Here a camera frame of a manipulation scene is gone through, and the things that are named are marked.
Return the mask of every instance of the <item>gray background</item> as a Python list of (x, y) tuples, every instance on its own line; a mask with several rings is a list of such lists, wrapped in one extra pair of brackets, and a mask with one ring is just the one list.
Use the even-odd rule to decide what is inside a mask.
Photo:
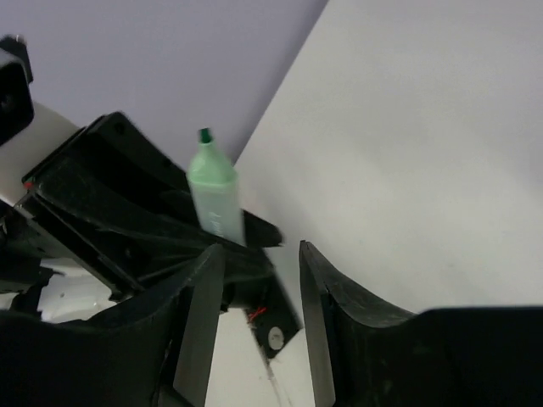
[(126, 112), (185, 166), (213, 128), (236, 159), (326, 0), (0, 0), (32, 96), (77, 125)]

